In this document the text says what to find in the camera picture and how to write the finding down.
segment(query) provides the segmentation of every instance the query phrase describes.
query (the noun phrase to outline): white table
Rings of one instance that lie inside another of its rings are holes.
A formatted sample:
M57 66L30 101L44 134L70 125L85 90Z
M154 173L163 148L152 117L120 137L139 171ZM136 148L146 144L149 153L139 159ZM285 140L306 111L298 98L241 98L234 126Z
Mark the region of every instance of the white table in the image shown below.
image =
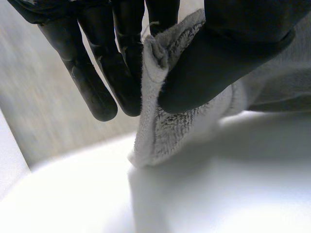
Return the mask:
M244 113L134 169L129 135L41 166L4 199L5 233L310 233L311 115Z

